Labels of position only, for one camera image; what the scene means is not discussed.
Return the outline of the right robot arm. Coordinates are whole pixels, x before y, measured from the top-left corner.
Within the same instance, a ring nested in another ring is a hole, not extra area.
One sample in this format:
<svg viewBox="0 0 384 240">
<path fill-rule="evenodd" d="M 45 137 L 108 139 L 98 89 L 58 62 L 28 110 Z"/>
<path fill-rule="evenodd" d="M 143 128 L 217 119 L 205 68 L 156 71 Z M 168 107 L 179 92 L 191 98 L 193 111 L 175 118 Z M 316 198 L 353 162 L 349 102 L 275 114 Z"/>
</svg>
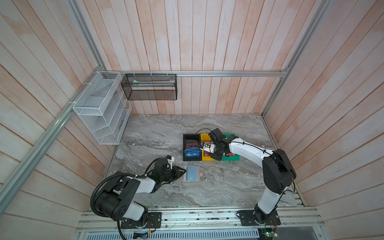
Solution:
<svg viewBox="0 0 384 240">
<path fill-rule="evenodd" d="M 297 174 L 285 151 L 267 150 L 250 144 L 236 135 L 225 136 L 218 128 L 209 133 L 213 147 L 211 158 L 221 161 L 228 154 L 239 155 L 260 166 L 266 186 L 261 199 L 255 206 L 254 219 L 264 224 L 276 211 L 283 194 L 294 183 Z"/>
</svg>

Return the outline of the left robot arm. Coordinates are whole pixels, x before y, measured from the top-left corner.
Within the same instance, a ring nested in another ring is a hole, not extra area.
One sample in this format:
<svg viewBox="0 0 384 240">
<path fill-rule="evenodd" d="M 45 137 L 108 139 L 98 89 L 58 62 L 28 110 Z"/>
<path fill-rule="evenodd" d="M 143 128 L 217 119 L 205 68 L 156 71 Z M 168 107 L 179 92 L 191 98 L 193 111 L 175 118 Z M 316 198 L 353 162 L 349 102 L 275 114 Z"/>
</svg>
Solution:
<svg viewBox="0 0 384 240">
<path fill-rule="evenodd" d="M 174 165 L 175 158 L 166 156 L 153 160 L 144 174 L 117 171 L 96 186 L 90 198 L 94 214 L 116 222 L 130 221 L 138 226 L 148 222 L 148 208 L 136 203 L 136 194 L 153 194 L 163 185 L 181 179 L 187 170 Z"/>
</svg>

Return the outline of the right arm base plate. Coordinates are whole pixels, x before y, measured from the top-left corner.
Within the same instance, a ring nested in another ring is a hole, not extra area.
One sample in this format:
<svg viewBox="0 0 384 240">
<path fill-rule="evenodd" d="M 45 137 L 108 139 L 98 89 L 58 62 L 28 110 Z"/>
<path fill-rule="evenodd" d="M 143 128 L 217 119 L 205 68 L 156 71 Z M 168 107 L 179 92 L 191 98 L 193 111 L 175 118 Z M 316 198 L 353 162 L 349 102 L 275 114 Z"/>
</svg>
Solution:
<svg viewBox="0 0 384 240">
<path fill-rule="evenodd" d="M 236 213 L 236 216 L 240 219 L 242 226 L 279 226 L 281 220 L 277 210 L 273 210 L 269 214 L 265 214 L 262 211 L 255 210 L 242 210 Z"/>
</svg>

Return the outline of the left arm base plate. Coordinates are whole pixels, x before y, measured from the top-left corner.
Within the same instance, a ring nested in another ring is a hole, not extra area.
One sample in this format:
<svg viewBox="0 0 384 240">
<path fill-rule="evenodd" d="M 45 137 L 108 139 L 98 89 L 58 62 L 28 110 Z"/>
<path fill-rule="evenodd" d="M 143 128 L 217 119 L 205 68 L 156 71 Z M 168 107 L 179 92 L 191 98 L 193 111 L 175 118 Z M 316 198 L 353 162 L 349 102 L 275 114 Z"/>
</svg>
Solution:
<svg viewBox="0 0 384 240">
<path fill-rule="evenodd" d="M 131 219 L 121 221 L 121 229 L 133 229 L 133 230 L 151 230 L 159 229 L 162 223 L 161 212 L 144 213 L 144 215 L 138 220 Z"/>
</svg>

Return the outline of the tan leather card holder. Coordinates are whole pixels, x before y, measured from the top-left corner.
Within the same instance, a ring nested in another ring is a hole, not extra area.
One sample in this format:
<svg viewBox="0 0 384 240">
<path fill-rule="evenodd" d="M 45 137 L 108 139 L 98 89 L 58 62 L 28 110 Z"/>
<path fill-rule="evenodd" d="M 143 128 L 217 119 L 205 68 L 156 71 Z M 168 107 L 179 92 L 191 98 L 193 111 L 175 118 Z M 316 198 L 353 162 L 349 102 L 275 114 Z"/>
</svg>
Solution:
<svg viewBox="0 0 384 240">
<path fill-rule="evenodd" d="M 180 167 L 185 169 L 186 173 L 177 182 L 199 183 L 201 181 L 201 168 L 199 166 L 180 165 Z"/>
</svg>

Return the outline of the teal credit card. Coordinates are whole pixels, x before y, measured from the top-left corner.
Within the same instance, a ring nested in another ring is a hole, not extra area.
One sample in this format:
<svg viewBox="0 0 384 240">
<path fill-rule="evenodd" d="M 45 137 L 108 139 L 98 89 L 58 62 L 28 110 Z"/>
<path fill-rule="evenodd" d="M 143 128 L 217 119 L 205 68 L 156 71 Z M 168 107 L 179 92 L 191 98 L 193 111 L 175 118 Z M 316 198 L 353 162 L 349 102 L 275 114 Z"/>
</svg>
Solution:
<svg viewBox="0 0 384 240">
<path fill-rule="evenodd" d="M 199 182 L 200 181 L 200 167 L 187 166 L 186 181 L 187 182 Z"/>
</svg>

